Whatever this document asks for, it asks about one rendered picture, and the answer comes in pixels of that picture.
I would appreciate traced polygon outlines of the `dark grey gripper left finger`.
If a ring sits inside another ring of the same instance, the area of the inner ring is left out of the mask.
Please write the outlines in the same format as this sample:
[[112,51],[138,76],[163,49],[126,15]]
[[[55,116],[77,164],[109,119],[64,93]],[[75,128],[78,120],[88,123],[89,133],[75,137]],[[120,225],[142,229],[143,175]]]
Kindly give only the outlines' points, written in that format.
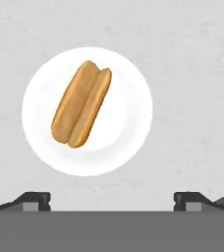
[[8,212],[50,212],[49,192],[26,192],[13,202],[0,205],[0,211]]

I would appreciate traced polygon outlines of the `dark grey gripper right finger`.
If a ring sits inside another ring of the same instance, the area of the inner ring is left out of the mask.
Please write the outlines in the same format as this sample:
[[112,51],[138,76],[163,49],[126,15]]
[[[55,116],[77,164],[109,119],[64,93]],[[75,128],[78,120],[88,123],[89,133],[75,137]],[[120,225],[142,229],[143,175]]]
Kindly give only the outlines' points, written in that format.
[[211,202],[199,192],[175,192],[175,212],[219,212],[224,206]]

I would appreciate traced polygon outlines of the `white round plate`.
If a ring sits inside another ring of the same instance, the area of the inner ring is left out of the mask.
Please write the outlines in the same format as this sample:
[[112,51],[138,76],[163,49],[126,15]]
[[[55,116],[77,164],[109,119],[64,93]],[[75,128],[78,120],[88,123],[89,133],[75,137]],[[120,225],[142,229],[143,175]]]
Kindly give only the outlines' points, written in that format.
[[[58,103],[86,60],[112,71],[112,82],[86,143],[72,149],[51,136]],[[117,52],[79,47],[47,61],[25,92],[22,121],[33,151],[52,168],[76,176],[110,172],[130,160],[143,145],[152,120],[149,86],[140,70]]]

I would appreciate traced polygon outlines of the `tan hot dog bun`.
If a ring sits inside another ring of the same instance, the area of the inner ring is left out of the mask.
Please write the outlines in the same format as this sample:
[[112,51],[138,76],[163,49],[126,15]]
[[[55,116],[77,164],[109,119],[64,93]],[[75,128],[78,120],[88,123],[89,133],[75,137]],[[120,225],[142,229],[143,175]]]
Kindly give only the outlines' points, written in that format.
[[97,113],[112,80],[109,68],[100,70],[85,61],[67,86],[56,109],[52,137],[71,148],[81,147],[87,140]]

